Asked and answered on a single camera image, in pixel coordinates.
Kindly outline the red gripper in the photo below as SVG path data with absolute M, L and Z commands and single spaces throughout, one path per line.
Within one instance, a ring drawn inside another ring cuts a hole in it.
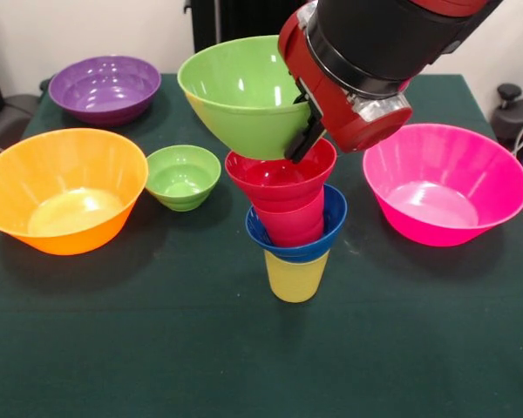
M 361 151 L 388 138 L 412 114 L 404 95 L 364 98 L 345 90 L 319 66 L 309 33 L 316 23 L 316 2 L 308 2 L 283 25 L 278 50 L 300 94 L 294 104 L 308 103 L 308 125 L 300 130 L 284 152 L 284 158 L 298 164 L 316 141 L 328 133 L 343 152 Z

